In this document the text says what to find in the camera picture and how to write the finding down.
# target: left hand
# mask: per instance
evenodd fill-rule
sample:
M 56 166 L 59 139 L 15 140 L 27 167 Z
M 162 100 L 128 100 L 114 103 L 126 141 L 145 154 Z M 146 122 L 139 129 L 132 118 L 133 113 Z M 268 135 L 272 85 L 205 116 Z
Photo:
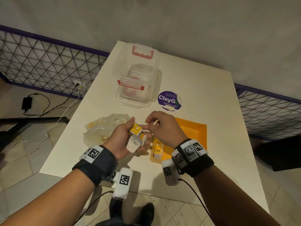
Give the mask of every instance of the left hand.
M 112 135 L 106 140 L 103 144 L 110 152 L 113 153 L 116 160 L 119 161 L 123 159 L 130 151 L 126 149 L 126 144 L 129 141 L 129 138 L 132 136 L 130 130 L 132 129 L 135 123 L 135 118 L 132 117 L 128 122 L 118 125 Z M 152 134 L 149 132 L 144 133 L 148 139 L 152 137 Z M 144 147 L 138 148 L 137 152 L 145 151 Z

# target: plastic bag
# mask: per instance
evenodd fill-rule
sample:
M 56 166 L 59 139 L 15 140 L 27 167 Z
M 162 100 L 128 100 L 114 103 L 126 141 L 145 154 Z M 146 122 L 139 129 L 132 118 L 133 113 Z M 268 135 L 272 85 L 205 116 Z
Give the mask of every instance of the plastic bag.
M 124 124 L 130 119 L 128 114 L 111 114 L 86 124 L 87 132 L 83 134 L 84 144 L 89 148 L 102 145 L 118 125 Z

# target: black wrist strap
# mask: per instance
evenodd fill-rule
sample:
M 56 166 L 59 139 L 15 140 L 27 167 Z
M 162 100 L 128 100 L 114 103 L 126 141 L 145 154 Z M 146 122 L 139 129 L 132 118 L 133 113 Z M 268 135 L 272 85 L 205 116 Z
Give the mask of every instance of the black wrist strap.
M 95 186 L 102 180 L 111 181 L 118 162 L 115 156 L 104 146 L 89 148 L 72 168 L 82 171 Z
M 175 148 L 172 160 L 180 175 L 187 173 L 195 177 L 214 164 L 207 154 L 205 148 L 197 140 L 186 139 Z

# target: white cable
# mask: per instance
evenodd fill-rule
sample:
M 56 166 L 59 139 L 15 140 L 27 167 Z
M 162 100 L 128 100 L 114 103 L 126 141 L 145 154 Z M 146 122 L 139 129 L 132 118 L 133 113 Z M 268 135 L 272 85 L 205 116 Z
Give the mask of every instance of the white cable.
M 50 137 L 50 136 L 49 136 L 50 130 L 49 130 L 48 133 L 47 133 L 47 130 L 50 129 L 50 128 L 52 128 L 52 127 L 54 127 L 54 126 L 56 126 L 57 123 L 60 121 L 60 119 L 61 119 L 61 118 L 63 117 L 63 115 L 65 114 L 65 112 L 69 109 L 69 107 L 72 106 L 73 103 L 75 103 L 75 102 L 77 102 L 77 101 L 79 100 L 79 98 L 80 98 L 79 89 L 80 89 L 80 88 L 78 88 L 78 90 L 77 90 L 77 92 L 78 92 L 78 98 L 77 98 L 77 100 L 75 100 L 74 102 L 71 103 L 71 105 L 68 106 L 68 108 L 64 111 L 64 113 L 63 113 L 62 116 L 58 119 L 58 121 L 55 123 L 55 125 L 50 126 L 49 128 L 47 128 L 47 129 L 45 130 L 45 135 L 46 135 L 45 139 L 43 139 L 41 142 L 32 142 L 32 143 L 42 143 L 43 141 L 45 141 L 46 139 L 48 139 L 48 138 Z
M 3 153 L 3 152 L 5 152 L 6 150 L 11 149 L 13 146 L 15 146 L 16 143 L 25 143 L 25 142 L 28 142 L 28 141 L 29 141 L 28 137 L 29 137 L 30 135 L 31 135 L 31 134 L 29 134 L 29 135 L 27 136 L 26 141 L 16 141 L 16 142 L 13 143 L 12 146 L 10 146 L 9 148 L 4 149 L 4 150 L 3 150 L 2 152 L 0 152 L 0 153 Z

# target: right hand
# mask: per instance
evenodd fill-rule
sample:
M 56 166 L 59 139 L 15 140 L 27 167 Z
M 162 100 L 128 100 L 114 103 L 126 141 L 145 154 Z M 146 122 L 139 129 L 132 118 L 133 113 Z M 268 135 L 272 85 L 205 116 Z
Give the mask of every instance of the right hand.
M 187 139 L 187 136 L 175 120 L 174 116 L 161 111 L 153 111 L 145 120 L 147 125 L 140 125 L 144 130 L 149 130 L 163 144 L 172 148 Z

